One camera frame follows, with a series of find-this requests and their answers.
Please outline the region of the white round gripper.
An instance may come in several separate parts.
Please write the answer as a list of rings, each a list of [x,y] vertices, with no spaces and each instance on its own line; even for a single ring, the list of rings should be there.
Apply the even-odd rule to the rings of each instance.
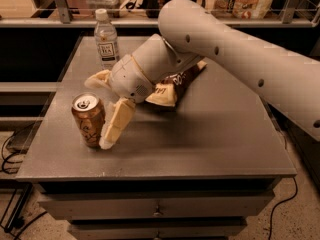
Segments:
[[[119,97],[123,97],[105,106],[105,123],[99,141],[104,150],[110,149],[117,142],[133,118],[135,103],[143,102],[154,90],[154,84],[141,72],[131,55],[125,55],[111,71],[102,70],[90,76],[84,85],[90,89],[112,89]]]

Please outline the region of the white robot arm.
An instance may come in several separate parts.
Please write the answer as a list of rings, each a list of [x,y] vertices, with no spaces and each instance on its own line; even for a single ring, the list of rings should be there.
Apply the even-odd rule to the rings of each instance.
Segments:
[[[159,34],[147,39],[112,69],[85,81],[119,100],[107,111],[100,147],[111,148],[131,121],[135,105],[157,83],[207,57],[320,140],[320,62],[232,29],[190,0],[172,0],[158,16]]]

